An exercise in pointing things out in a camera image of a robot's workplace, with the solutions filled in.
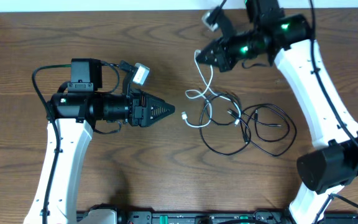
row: white wall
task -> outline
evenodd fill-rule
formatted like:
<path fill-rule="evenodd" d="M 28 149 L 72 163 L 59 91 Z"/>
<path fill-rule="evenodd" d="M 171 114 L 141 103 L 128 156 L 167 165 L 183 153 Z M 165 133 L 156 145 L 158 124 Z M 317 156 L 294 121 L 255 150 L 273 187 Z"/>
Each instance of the white wall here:
<path fill-rule="evenodd" d="M 221 0 L 0 0 L 0 12 L 127 11 L 211 9 Z M 279 0 L 284 8 L 307 8 L 308 0 Z M 314 0 L 315 7 L 358 7 L 358 0 Z M 244 8 L 227 0 L 226 9 Z"/>

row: white cable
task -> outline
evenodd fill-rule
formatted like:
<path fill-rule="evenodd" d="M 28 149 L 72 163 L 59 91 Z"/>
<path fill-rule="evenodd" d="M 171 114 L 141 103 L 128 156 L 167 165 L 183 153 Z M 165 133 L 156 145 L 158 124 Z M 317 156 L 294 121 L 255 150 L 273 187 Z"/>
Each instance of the white cable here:
<path fill-rule="evenodd" d="M 200 66 L 198 65 L 198 62 L 197 62 L 197 60 L 196 60 L 197 54 L 200 54 L 200 53 L 201 53 L 201 50 L 195 50 L 195 51 L 194 51 L 194 63 L 195 63 L 196 66 L 197 66 L 198 72 L 200 73 L 201 79 L 203 80 L 203 82 L 204 82 L 206 88 L 205 88 L 205 90 L 204 90 L 203 92 L 200 92 L 200 91 L 198 91 L 198 90 L 186 90 L 186 91 L 185 91 L 185 95 L 186 95 L 186 97 L 187 97 L 188 99 L 191 99 L 191 100 L 197 99 L 197 98 L 199 98 L 199 97 L 202 97 L 202 98 L 206 99 L 205 93 L 206 93 L 207 91 L 210 91 L 214 96 L 217 96 L 217 95 L 218 95 L 218 94 L 216 94 L 212 89 L 210 89 L 210 87 L 209 87 L 209 86 L 211 85 L 212 79 L 213 79 L 213 77 L 214 77 L 214 70 L 213 70 L 212 65 L 209 66 L 209 67 L 211 68 L 211 77 L 209 78 L 208 84 L 206 83 L 206 81 L 205 81 L 205 79 L 204 79 L 203 73 L 201 72 Z M 195 93 L 197 93 L 198 95 L 196 95 L 196 96 L 189 96 L 189 95 L 188 95 L 189 92 L 195 92 Z M 223 98 L 223 99 L 225 99 L 225 100 L 230 101 L 230 99 L 227 98 L 227 97 L 224 97 L 224 96 L 219 96 L 219 97 L 220 97 L 220 98 Z M 208 104 L 208 106 L 209 106 L 209 113 L 210 113 L 210 115 L 209 115 L 209 120 L 208 120 L 208 122 L 207 122 L 206 124 L 202 124 L 202 125 L 199 125 L 199 126 L 194 125 L 194 124 L 190 124 L 190 123 L 188 122 L 188 120 L 187 120 L 187 114 L 186 114 L 186 112 L 182 112 L 182 113 L 181 113 L 182 119 L 185 120 L 185 123 L 186 123 L 188 126 L 192 127 L 192 128 L 203 128 L 203 127 L 209 125 L 210 122 L 211 122 L 211 119 L 212 119 L 212 104 L 211 104 L 211 102 L 208 101 L 208 100 L 207 100 L 207 104 Z M 238 110 L 238 112 L 239 112 L 239 118 L 241 118 L 241 110 L 240 110 L 240 107 L 238 107 L 237 103 L 235 103 L 235 102 L 233 102 L 233 104 L 234 104 L 234 106 L 237 108 L 237 110 Z M 237 120 L 234 122 L 234 124 L 237 125 L 237 124 L 239 123 L 239 121 L 240 121 L 240 120 L 237 119 Z"/>

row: wood grain surface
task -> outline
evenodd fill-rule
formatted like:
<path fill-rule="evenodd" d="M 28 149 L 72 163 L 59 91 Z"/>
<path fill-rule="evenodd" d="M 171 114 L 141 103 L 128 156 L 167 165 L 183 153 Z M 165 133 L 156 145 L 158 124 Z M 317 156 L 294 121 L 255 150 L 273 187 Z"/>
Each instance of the wood grain surface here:
<path fill-rule="evenodd" d="M 309 16 L 308 10 L 287 10 Z M 142 89 L 176 106 L 177 112 L 150 128 L 124 126 L 115 135 L 94 135 L 85 158 L 78 209 L 99 203 L 151 207 L 154 210 L 244 211 L 284 208 L 300 186 L 295 161 L 312 151 L 310 134 L 288 83 L 276 68 L 218 73 L 213 88 L 237 94 L 243 106 L 275 103 L 298 127 L 293 147 L 282 157 L 269 157 L 249 147 L 232 157 L 204 146 L 197 129 L 184 124 L 187 111 L 196 123 L 201 101 L 184 92 L 204 88 L 193 53 L 220 34 L 202 25 L 203 11 L 61 12 L 0 14 L 0 223 L 20 223 L 37 189 L 45 156 L 47 121 L 31 84 L 42 65 L 70 63 L 72 58 L 98 58 L 118 63 L 140 62 L 152 73 Z M 251 29 L 244 10 L 227 11 L 238 30 Z M 349 112 L 358 121 L 358 9 L 319 9 L 318 41 L 324 63 Z M 104 87 L 116 81 L 104 68 Z M 37 78 L 50 98 L 70 79 L 70 69 L 42 71 Z M 216 117 L 229 120 L 225 102 L 216 102 Z M 260 115 L 273 120 L 268 113 Z M 109 130 L 112 124 L 98 123 Z M 266 138 L 275 130 L 261 129 Z M 206 140 L 222 151 L 243 145 L 238 128 L 209 126 Z M 289 139 L 261 144 L 278 152 Z M 358 203 L 358 178 L 342 192 Z M 340 201 L 330 210 L 356 211 Z"/>

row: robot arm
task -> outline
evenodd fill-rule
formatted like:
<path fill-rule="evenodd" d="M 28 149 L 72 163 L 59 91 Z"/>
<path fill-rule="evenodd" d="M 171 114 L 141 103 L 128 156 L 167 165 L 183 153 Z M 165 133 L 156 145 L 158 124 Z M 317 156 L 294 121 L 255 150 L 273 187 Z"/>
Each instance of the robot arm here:
<path fill-rule="evenodd" d="M 289 218 L 283 223 L 313 223 L 316 214 L 323 212 L 330 200 L 329 194 L 338 193 L 358 176 L 358 149 L 342 130 L 321 87 L 311 64 L 312 30 L 305 17 L 285 17 L 277 0 L 248 0 L 246 8 L 255 29 L 237 34 L 221 9 L 216 8 L 203 17 L 208 27 L 220 27 L 223 36 L 212 41 L 197 57 L 199 63 L 219 67 L 221 72 L 231 70 L 238 61 L 250 60 L 260 54 L 268 55 L 290 84 L 309 126 L 312 143 L 317 151 L 297 161 L 302 185 L 289 206 Z M 340 114 L 347 129 L 358 142 L 358 124 L 346 110 L 324 67 L 317 41 L 314 57 L 322 83 Z"/>
<path fill-rule="evenodd" d="M 92 140 L 96 121 L 148 127 L 175 112 L 175 107 L 162 99 L 131 88 L 131 83 L 142 85 L 149 69 L 122 61 L 116 65 L 127 72 L 121 95 L 98 92 L 102 87 L 102 62 L 95 59 L 73 59 L 71 81 L 62 85 L 48 102 L 60 136 L 60 153 L 55 164 L 55 174 L 49 191 L 47 223 L 76 223 L 76 200 L 83 161 Z M 40 182 L 31 209 L 24 223 L 42 223 L 44 198 L 56 150 L 56 137 L 52 123 L 48 123 L 48 143 Z M 116 211 L 101 209 L 90 212 L 81 223 L 117 223 Z"/>

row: green led light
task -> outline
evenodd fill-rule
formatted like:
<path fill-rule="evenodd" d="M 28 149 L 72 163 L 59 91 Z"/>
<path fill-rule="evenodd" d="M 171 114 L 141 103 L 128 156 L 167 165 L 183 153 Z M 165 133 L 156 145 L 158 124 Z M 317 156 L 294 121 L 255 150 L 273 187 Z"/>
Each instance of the green led light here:
<path fill-rule="evenodd" d="M 240 219 L 248 219 L 248 216 L 240 216 Z"/>
<path fill-rule="evenodd" d="M 168 224 L 168 215 L 160 216 L 160 224 Z"/>
<path fill-rule="evenodd" d="M 241 51 L 241 53 L 243 53 L 243 54 L 247 53 L 247 51 L 248 51 L 248 46 L 241 47 L 241 48 L 240 48 L 240 51 Z"/>
<path fill-rule="evenodd" d="M 282 24 L 282 25 L 281 25 L 281 28 L 282 28 L 282 29 L 288 29 L 288 26 L 290 26 L 290 24 Z"/>

